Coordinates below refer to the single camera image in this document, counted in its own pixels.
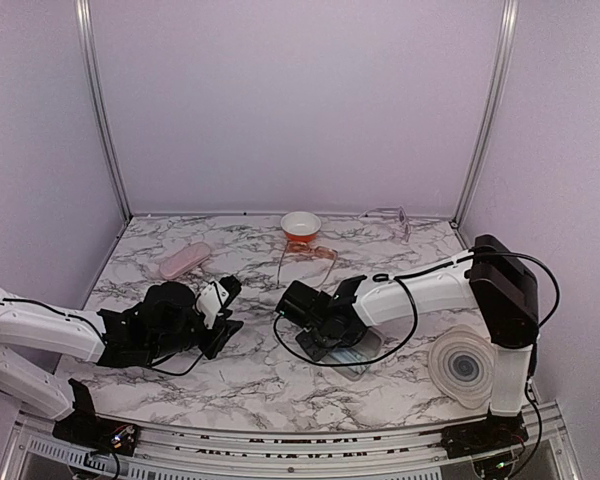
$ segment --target marble surface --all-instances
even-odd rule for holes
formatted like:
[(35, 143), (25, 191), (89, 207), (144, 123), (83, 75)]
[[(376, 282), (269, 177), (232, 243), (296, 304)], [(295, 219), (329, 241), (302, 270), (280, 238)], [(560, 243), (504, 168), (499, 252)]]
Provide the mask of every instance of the marble surface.
[[(125, 309), (141, 301), (160, 282), (159, 263), (184, 246), (208, 243), (212, 257), (179, 280), (198, 290), (207, 281), (234, 274), (243, 290), (232, 304), (245, 322), (218, 357), (202, 361), (185, 377), (167, 377), (141, 368), (108, 369), (63, 357), (57, 374), (85, 383), (96, 410), (134, 420), (230, 430), (341, 431), (380, 429), (450, 420), (484, 413), (467, 410), (431, 382), (427, 355), (432, 342), (454, 325), (471, 326), (487, 336), (475, 310), (423, 315), (412, 341), (398, 354), (373, 365), (357, 382), (333, 369), (292, 357), (272, 333), (273, 309), (293, 278), (320, 282), (328, 262), (296, 255), (276, 269), (286, 240), (279, 216), (134, 218), (99, 279), (87, 308)], [(446, 222), (412, 220), (404, 227), (386, 218), (323, 217), (314, 244), (339, 252), (323, 289), (360, 273), (397, 273), (462, 250)], [(386, 348), (395, 346), (411, 324), (383, 326)], [(281, 322), (293, 342), (297, 327)], [(161, 368), (182, 371), (198, 355), (182, 353)]]

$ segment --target bowl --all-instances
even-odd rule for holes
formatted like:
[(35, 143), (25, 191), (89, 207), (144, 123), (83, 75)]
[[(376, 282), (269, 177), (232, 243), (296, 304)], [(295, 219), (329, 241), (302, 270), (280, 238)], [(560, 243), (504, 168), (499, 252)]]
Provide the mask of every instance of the bowl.
[(291, 212), (282, 217), (280, 226), (289, 240), (308, 243), (316, 238), (322, 222), (313, 213)]

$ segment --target pink eyeglass case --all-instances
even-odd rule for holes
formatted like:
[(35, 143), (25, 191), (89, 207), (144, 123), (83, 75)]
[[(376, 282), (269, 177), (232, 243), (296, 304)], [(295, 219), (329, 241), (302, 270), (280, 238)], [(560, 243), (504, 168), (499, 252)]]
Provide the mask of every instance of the pink eyeglass case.
[(211, 247), (204, 242), (183, 248), (160, 264), (158, 272), (165, 280), (173, 280), (197, 267), (211, 256)]

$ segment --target safety glasses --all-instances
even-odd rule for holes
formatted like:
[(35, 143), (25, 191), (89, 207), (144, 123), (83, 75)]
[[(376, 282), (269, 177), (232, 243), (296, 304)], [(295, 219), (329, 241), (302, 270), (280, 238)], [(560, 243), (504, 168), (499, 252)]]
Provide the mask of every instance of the safety glasses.
[(409, 237), (411, 236), (411, 225), (409, 225), (409, 218), (407, 217), (404, 208), (402, 207), (379, 207), (372, 208), (371, 210), (367, 210), (358, 218), (368, 217), (370, 214), (376, 213), (378, 215), (388, 215), (388, 216), (396, 216), (398, 217), (398, 221), (404, 227), (404, 240), (405, 242), (409, 241)]
[(307, 243), (303, 243), (303, 242), (287, 242), (287, 244), (284, 247), (284, 251), (282, 252), (282, 256), (280, 257), (280, 261), (278, 262), (278, 274), (276, 276), (276, 288), (278, 288), (280, 286), (280, 270), (282, 269), (282, 263), (284, 261), (284, 258), (287, 254), (291, 254), (291, 253), (299, 253), (302, 255), (308, 255), (308, 256), (313, 256), (313, 257), (317, 257), (317, 258), (324, 258), (327, 260), (332, 260), (331, 265), (329, 266), (329, 269), (327, 270), (327, 274), (324, 276), (324, 278), (322, 279), (322, 281), (314, 286), (313, 288), (318, 288), (321, 287), (322, 285), (324, 285), (324, 282), (327, 281), (327, 278), (329, 278), (329, 275), (331, 274), (331, 271), (333, 270), (333, 267), (336, 264), (336, 260), (338, 259), (338, 252), (336, 252), (335, 250), (332, 250), (331, 248), (327, 248), (327, 247), (311, 247), (309, 246), (309, 244)]

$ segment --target white wall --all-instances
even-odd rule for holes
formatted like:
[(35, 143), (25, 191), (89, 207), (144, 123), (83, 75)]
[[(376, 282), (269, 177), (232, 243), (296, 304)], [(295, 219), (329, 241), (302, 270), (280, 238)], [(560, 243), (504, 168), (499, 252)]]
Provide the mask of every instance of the white wall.
[[(600, 479), (600, 1), (521, 2), (511, 70), (465, 231), (555, 271), (538, 384)], [(551, 287), (543, 283), (545, 306)]]
[[(68, 307), (122, 227), (74, 10), (0, 1), (0, 286)], [(0, 459), (17, 409), (0, 394)]]
[(451, 217), (503, 2), (95, 0), (135, 212)]

